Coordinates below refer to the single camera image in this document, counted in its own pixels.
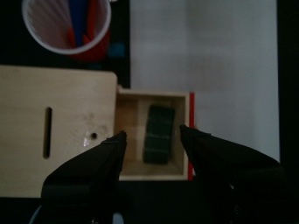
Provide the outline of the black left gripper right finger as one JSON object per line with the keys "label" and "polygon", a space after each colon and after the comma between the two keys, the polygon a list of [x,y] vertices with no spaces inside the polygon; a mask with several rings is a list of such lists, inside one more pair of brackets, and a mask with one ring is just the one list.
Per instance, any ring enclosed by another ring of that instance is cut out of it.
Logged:
{"label": "black left gripper right finger", "polygon": [[212,224],[299,224],[299,199],[275,159],[184,125],[180,138]]}

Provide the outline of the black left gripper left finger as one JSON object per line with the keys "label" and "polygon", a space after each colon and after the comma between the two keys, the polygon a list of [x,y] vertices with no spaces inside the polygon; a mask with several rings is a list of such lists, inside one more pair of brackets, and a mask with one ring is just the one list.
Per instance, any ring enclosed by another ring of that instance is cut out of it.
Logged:
{"label": "black left gripper left finger", "polygon": [[40,224],[112,224],[125,150],[120,131],[51,173],[41,187]]}

